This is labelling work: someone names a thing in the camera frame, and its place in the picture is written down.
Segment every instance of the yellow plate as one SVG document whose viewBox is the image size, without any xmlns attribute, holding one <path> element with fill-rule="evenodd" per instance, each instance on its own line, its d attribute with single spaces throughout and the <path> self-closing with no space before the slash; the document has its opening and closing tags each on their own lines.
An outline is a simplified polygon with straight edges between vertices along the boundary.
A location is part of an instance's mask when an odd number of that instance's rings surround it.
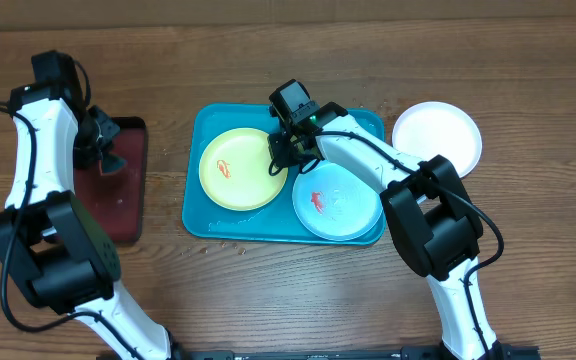
<svg viewBox="0 0 576 360">
<path fill-rule="evenodd" d="M 279 194 L 288 170 L 268 174 L 268 134 L 241 128 L 217 136 L 201 155 L 199 182 L 208 197 L 230 210 L 253 210 Z"/>
</svg>

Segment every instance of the blue tray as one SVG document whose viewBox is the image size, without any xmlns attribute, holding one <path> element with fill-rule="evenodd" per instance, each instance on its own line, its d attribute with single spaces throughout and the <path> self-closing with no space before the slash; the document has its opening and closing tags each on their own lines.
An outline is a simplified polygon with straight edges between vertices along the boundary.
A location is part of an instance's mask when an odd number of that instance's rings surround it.
<svg viewBox="0 0 576 360">
<path fill-rule="evenodd" d="M 349 109 L 361 127 L 384 139 L 384 124 L 372 111 Z M 298 169 L 291 168 L 283 189 L 267 205 L 251 211 L 232 211 L 215 204 L 199 183 L 199 160 L 208 144 L 221 133 L 242 127 L 267 133 L 279 131 L 279 121 L 271 118 L 268 105 L 211 104 L 201 109 L 192 133 L 188 177 L 181 220 L 193 235 L 245 241 L 272 241 L 301 244 L 356 245 L 375 243 L 386 228 L 381 215 L 377 224 L 363 236 L 348 241 L 331 241 L 308 231 L 299 221 L 292 205 L 292 188 Z"/>
</svg>

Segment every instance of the wooden table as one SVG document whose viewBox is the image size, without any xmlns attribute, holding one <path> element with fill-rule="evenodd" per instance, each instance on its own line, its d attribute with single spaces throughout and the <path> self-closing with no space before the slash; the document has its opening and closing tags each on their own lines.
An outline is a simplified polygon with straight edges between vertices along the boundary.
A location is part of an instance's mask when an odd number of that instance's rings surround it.
<svg viewBox="0 0 576 360">
<path fill-rule="evenodd" d="M 266 103 L 298 78 L 320 103 L 376 111 L 387 134 L 422 101 L 473 116 L 484 152 L 466 188 L 506 238 L 504 256 L 480 274 L 490 323 L 503 342 L 576 359 L 576 18 L 0 33 L 0 99 L 32 82 L 31 55 L 53 48 L 85 65 L 94 103 L 146 119 L 144 231 L 119 250 L 123 279 L 187 349 L 440 341 L 428 286 L 389 234 L 367 249 L 241 242 L 235 249 L 184 229 L 197 112 L 218 101 Z M 0 115 L 0 210 L 15 134 Z M 493 253 L 490 231 L 480 246 L 482 257 Z M 11 289 L 24 321 L 55 317 Z M 106 349 L 81 324 L 22 334 L 0 311 L 0 359 L 91 359 Z"/>
</svg>

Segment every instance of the wooden surface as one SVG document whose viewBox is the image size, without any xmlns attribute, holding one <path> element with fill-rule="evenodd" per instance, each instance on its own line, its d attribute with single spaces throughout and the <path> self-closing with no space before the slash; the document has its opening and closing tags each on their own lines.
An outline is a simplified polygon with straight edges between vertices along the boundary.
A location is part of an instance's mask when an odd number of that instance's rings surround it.
<svg viewBox="0 0 576 360">
<path fill-rule="evenodd" d="M 576 16 L 576 0 L 0 0 L 0 30 Z"/>
<path fill-rule="evenodd" d="M 388 234 L 367 249 L 236 249 L 181 224 L 197 112 L 217 101 L 266 103 L 295 77 L 320 103 L 376 111 L 387 134 L 406 108 L 427 100 L 474 117 L 484 151 L 466 188 L 506 238 L 504 256 L 480 274 L 489 320 L 503 342 L 576 359 L 576 18 L 0 33 L 0 99 L 32 82 L 30 56 L 52 48 L 85 65 L 94 103 L 148 124 L 144 231 L 119 250 L 123 279 L 186 348 L 440 341 L 428 286 Z M 0 116 L 0 210 L 15 142 L 14 126 Z M 493 253 L 490 231 L 480 246 L 483 257 Z M 23 320 L 54 318 L 11 293 Z M 21 334 L 0 311 L 0 359 L 90 359 L 105 349 L 80 324 Z"/>
</svg>

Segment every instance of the plate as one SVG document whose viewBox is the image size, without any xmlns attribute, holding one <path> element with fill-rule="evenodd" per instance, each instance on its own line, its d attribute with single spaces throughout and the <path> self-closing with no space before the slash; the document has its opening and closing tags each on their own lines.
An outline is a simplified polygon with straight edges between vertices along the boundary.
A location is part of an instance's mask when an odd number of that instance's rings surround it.
<svg viewBox="0 0 576 360">
<path fill-rule="evenodd" d="M 216 137 L 199 161 L 199 181 L 218 205 L 236 211 L 253 210 L 279 194 L 288 171 L 268 174 L 268 134 L 252 128 L 226 131 Z"/>
<path fill-rule="evenodd" d="M 392 130 L 392 144 L 424 160 L 442 155 L 462 178 L 475 168 L 482 151 L 481 133 L 472 118 L 456 106 L 437 101 L 404 111 Z"/>
<path fill-rule="evenodd" d="M 328 161 L 297 177 L 292 202 L 309 231 L 333 241 L 362 236 L 383 212 L 377 193 L 350 171 Z"/>
</svg>

